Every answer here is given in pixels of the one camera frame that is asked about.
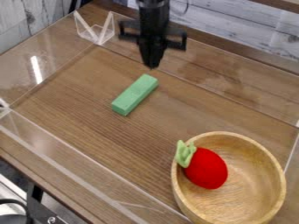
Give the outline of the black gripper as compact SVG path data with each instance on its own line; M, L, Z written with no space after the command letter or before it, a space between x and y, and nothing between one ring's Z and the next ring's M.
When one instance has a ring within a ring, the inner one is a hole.
M160 65L165 48L185 50L187 31L171 27L148 28L139 20L121 20L117 22L119 38L136 42L144 65L155 69Z

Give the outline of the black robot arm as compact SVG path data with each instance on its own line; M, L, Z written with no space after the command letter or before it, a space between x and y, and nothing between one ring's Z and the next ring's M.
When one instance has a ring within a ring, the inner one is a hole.
M119 38L139 46L143 63L149 69L160 65L167 48L184 51L187 32L169 26L171 0L135 0L137 20L120 20Z

